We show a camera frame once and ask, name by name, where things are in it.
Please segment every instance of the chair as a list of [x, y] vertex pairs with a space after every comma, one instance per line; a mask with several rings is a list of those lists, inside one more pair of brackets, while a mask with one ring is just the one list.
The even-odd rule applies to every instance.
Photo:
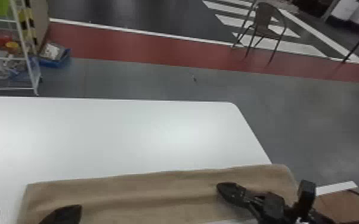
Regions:
[[[279, 21], [283, 24], [284, 29], [281, 32], [281, 34], [278, 34], [278, 33], [274, 32], [273, 30], [271, 30], [270, 28], [268, 28], [268, 25], [270, 24], [270, 20], [271, 20], [272, 16], [274, 16], [274, 15], [277, 15], [276, 18], [277, 19], [280, 18]], [[271, 54], [271, 57], [269, 60], [269, 61], [271, 61], [274, 57], [274, 54], [277, 51], [277, 48], [278, 48], [278, 45], [280, 44], [281, 39], [284, 36], [285, 30], [287, 29], [287, 23], [285, 20], [285, 16], [280, 12], [280, 10], [278, 10], [276, 7], [270, 5], [269, 3], [259, 2], [257, 9], [256, 9], [255, 20], [253, 21], [253, 24], [250, 25], [249, 27], [247, 27], [246, 30], [242, 33], [241, 38], [245, 35], [245, 33], [249, 29], [253, 29], [253, 35], [249, 42], [249, 46], [247, 47], [245, 57], [249, 53], [250, 46], [252, 45], [253, 39], [255, 38], [256, 35], [258, 35], [258, 36], [260, 36], [260, 40], [258, 40], [257, 43], [253, 47], [256, 47], [257, 44], [259, 44], [263, 38], [277, 40], [276, 47], [274, 48], [274, 51]]]

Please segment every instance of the yellow object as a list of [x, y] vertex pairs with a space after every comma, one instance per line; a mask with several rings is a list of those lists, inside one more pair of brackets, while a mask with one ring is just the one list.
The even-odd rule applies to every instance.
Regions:
[[7, 42], [5, 46], [7, 47], [8, 53], [10, 54], [17, 54], [20, 49], [20, 45], [14, 41]]

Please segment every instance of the beige towel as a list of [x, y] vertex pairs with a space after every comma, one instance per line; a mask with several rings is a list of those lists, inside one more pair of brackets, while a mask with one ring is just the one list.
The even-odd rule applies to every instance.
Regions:
[[217, 196], [216, 184], [225, 181], [275, 192], [288, 204], [296, 200], [295, 181], [282, 165], [159, 172], [30, 184], [18, 223], [38, 224], [54, 209], [71, 204], [83, 205], [81, 224], [183, 224], [239, 218]]

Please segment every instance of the white table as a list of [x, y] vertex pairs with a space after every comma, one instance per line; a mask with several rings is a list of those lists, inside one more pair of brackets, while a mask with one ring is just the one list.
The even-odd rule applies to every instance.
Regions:
[[232, 103], [0, 97], [0, 224], [28, 183], [270, 163]]

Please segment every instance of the red container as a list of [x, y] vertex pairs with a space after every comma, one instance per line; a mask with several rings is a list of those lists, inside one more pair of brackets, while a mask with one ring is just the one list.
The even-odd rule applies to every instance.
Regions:
[[0, 30], [0, 50], [6, 50], [5, 44], [13, 41], [13, 34], [9, 31]]

